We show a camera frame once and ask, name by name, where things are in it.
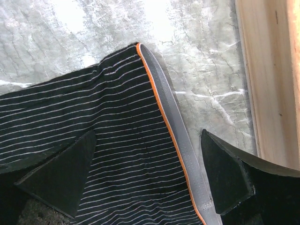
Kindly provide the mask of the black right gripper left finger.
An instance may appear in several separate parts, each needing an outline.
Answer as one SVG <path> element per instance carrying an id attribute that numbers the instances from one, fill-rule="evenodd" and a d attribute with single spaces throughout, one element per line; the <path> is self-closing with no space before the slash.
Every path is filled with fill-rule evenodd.
<path id="1" fill-rule="evenodd" d="M 96 148 L 90 130 L 62 144 L 10 164 L 0 165 L 0 223 L 15 225 L 26 202 L 35 198 L 75 218 Z"/>

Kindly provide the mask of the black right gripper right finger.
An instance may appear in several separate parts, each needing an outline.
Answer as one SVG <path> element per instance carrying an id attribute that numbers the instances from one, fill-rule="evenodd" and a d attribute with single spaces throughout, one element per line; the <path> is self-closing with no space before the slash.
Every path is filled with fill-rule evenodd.
<path id="1" fill-rule="evenodd" d="M 298 225 L 300 172 L 240 150 L 207 130 L 201 150 L 224 225 Z"/>

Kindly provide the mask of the black striped underwear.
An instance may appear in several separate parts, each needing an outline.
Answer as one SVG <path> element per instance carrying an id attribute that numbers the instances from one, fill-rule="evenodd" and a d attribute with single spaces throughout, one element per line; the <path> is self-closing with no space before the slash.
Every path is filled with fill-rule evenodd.
<path id="1" fill-rule="evenodd" d="M 2 95 L 0 164 L 90 130 L 96 148 L 71 224 L 221 224 L 168 81 L 145 45 Z"/>

